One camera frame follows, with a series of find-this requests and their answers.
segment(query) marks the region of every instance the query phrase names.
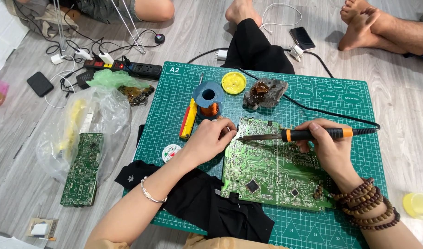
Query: wooden floor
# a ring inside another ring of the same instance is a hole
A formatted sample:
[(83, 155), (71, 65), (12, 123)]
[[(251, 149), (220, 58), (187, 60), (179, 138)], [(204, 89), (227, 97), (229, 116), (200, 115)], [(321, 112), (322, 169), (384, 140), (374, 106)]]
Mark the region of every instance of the wooden floor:
[[(254, 1), (261, 14), (272, 3), (271, 0)], [(298, 27), (307, 29), (316, 44), (313, 52), (319, 54), (335, 77), (368, 82), (375, 117), (382, 126), (378, 135), (389, 198), (402, 213), (402, 220), (423, 243), (423, 221), (408, 218), (402, 207), (404, 194), (423, 191), (423, 60), (405, 59), (377, 49), (338, 51), (337, 42), (347, 28), (339, 16), (343, 0), (281, 2), (302, 12)], [(151, 28), (163, 33), (167, 38), (164, 45), (149, 48), (146, 55), (136, 49), (118, 51), (114, 58), (126, 53), (132, 61), (163, 65), (164, 61), (187, 62), (201, 52), (227, 47), (232, 37), (230, 32), (234, 30), (224, 18), (230, 3), (230, 0), (174, 0), (174, 20), (163, 24), (137, 24), (140, 30)], [(373, 0), (371, 3), (405, 19), (417, 20), (423, 14), (423, 0)], [(267, 20), (289, 24), (297, 18), (293, 10), (284, 7), (274, 8), (267, 15)], [(93, 39), (105, 37), (121, 45), (132, 42), (123, 25), (105, 25), (87, 18), (82, 18), (79, 23), (80, 31)], [(290, 28), (271, 27), (270, 42), (283, 47), (292, 44), (288, 33)], [(152, 35), (144, 34), (144, 37), (144, 43), (153, 45)], [(89, 44), (87, 39), (78, 35), (72, 39), (80, 46)], [(63, 185), (44, 173), (35, 154), (38, 136), (48, 124), (59, 119), (61, 110), (49, 107), (26, 83), (26, 79), (37, 71), (51, 78), (54, 73), (71, 69), (72, 62), (49, 63), (50, 57), (45, 54), (45, 49), (50, 45), (30, 32), (0, 71), (0, 80), (11, 85), (9, 95), (0, 107), (0, 231), (44, 247), (46, 241), (24, 237), (27, 222), (31, 217), (58, 218), (57, 241), (48, 242), (47, 246), (76, 249), (83, 247), (95, 224), (120, 199), (122, 188), (114, 178), (121, 167), (132, 160), (138, 126), (145, 123), (151, 102), (147, 106), (132, 108), (130, 139), (112, 176), (100, 185), (95, 205), (90, 208), (61, 207)], [(222, 64), (216, 62), (212, 54), (195, 63)], [(328, 77), (312, 56), (305, 55), (301, 63), (294, 60), (292, 63), (297, 74)], [(55, 90), (47, 95), (48, 99), (54, 105), (64, 105), (65, 94), (59, 90), (57, 81), (52, 83)], [(181, 248), (186, 237), (186, 232), (150, 225), (133, 247)]]

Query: black phone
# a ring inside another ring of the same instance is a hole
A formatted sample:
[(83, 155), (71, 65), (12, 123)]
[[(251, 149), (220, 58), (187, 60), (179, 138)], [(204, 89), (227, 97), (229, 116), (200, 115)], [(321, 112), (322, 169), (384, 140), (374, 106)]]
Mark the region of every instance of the black phone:
[(292, 35), (296, 44), (302, 48), (303, 51), (316, 47), (304, 27), (292, 28), (290, 30), (290, 34)]
[(35, 73), (27, 79), (27, 83), (33, 88), (33, 91), (39, 96), (44, 97), (54, 89), (53, 84), (41, 72)]

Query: power strip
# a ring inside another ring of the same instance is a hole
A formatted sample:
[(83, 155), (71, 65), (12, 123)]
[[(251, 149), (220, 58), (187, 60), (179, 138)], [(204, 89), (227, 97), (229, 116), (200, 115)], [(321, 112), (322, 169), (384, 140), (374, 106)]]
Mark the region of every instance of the power strip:
[(84, 62), (84, 67), (87, 70), (103, 70), (110, 69), (111, 71), (126, 71), (132, 77), (141, 77), (141, 78), (150, 78), (150, 79), (159, 79), (160, 73), (162, 71), (162, 66), (144, 64), (137, 62), (130, 62), (130, 65), (126, 65), (125, 62), (120, 60), (115, 60), (113, 64), (106, 64), (101, 59), (93, 59), (91, 61), (86, 60)]

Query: black pants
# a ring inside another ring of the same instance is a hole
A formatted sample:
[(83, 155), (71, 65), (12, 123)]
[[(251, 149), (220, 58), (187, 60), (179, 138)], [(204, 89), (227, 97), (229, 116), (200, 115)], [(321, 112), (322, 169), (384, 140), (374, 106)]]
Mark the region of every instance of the black pants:
[(237, 25), (221, 67), (295, 74), (284, 49), (271, 45), (253, 19), (245, 19)]

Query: solder spool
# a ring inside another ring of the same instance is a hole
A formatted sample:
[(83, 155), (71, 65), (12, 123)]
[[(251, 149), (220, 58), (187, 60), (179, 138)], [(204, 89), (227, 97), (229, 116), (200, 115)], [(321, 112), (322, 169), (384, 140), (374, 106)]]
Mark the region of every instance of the solder spool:
[(193, 99), (198, 105), (198, 116), (214, 120), (222, 113), (224, 91), (214, 80), (207, 80), (193, 91)]

